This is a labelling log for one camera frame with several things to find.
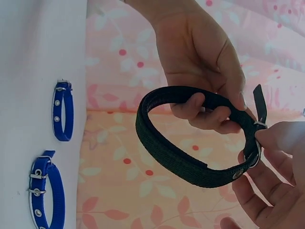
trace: hand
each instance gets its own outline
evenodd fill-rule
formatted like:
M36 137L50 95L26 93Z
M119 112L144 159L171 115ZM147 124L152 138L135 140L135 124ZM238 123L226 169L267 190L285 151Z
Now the hand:
M228 98L239 110L246 109L245 78L235 49L223 29L194 0L173 1L172 8L156 16L152 25L168 85L205 89ZM203 102L204 95L197 93L185 104L172 104L172 112L200 129L221 134L240 131L237 123L227 120L228 107L203 112Z
M254 193L244 175L232 184L239 203L260 229L304 229L305 122L277 123L267 130L258 131L256 138L265 148L266 159L289 184L280 181L260 161L247 172L270 204ZM242 152L238 159L243 162ZM241 229L231 218L224 218L221 228Z

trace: finger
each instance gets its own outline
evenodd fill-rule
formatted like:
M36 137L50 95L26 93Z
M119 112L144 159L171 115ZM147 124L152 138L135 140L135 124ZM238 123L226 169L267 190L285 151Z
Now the finger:
M245 175L242 175L232 183L232 189L243 210L249 218L260 227L266 217L269 216L273 207L268 206L254 193L254 190Z
M234 219L230 217L223 218L220 221L220 228L221 229L242 229L238 226Z
M305 146L305 141L300 141L305 137L305 122L279 122L269 129L257 131L255 137L266 149L293 155L296 148Z
M228 38L217 59L217 66L221 74L227 79L228 99L238 110L244 111L247 108L243 93L245 77L235 48Z
M296 186L292 169L292 158L283 151L264 150L264 155L276 171L291 185Z
M240 152L238 155L238 162L242 163L243 161L244 154L243 152ZM262 161L259 161L259 163L254 168L249 169L247 173L266 200L273 206L293 189L291 185L283 183Z
M236 133L239 131L240 126L237 123L227 120L230 113L231 111L228 107L219 106L210 113L199 113L196 118L189 120L189 123L191 126L203 130Z
M172 113L181 119L194 119L201 111L204 99L204 94L195 93L184 104L171 104Z
M257 131L259 143L270 150L293 155L293 173L298 187L305 189L305 122L280 122L267 130Z

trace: fingernail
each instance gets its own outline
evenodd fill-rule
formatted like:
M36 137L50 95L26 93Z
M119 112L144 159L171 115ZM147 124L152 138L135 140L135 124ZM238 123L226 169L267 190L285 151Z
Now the fingernail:
M247 103L246 103L246 100L244 99L244 93L243 92L239 93L239 100L240 100L241 103L244 104L244 109L247 109Z

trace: wrist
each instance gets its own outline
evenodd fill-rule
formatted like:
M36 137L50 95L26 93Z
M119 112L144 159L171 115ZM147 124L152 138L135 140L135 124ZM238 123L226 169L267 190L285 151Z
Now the wrist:
M138 11L154 27L160 20L171 14L193 11L198 7L195 0L122 0Z

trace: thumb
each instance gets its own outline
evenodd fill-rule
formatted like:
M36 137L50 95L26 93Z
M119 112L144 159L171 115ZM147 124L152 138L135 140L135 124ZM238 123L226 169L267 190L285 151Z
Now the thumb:
M262 147L293 155L305 147L305 122L279 122L269 129L259 130L255 137Z
M220 221L220 228L221 229L241 229L241 227L239 227L237 225L237 223L234 221L234 219L232 219L230 217L223 218Z
M238 110L244 111L247 104L244 99L245 77L238 61L236 51L229 38L218 57L217 66L221 74L226 77L227 98Z

